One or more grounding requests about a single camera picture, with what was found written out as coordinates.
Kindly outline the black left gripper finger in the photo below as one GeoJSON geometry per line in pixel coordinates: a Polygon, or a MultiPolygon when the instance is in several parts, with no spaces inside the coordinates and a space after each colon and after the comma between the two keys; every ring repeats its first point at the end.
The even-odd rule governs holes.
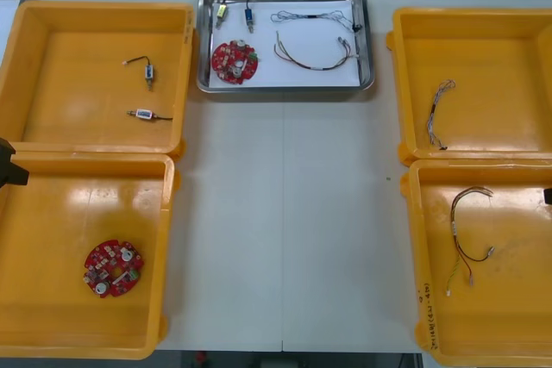
{"type": "Polygon", "coordinates": [[[0,139],[0,147],[1,147],[1,153],[0,153],[1,186],[4,186],[8,184],[10,181],[10,176],[13,170],[11,157],[16,153],[16,151],[8,143],[8,141],[6,141],[3,138],[0,139]]]}
{"type": "Polygon", "coordinates": [[[8,170],[8,184],[27,185],[29,171],[19,165],[10,164],[8,170]]]}

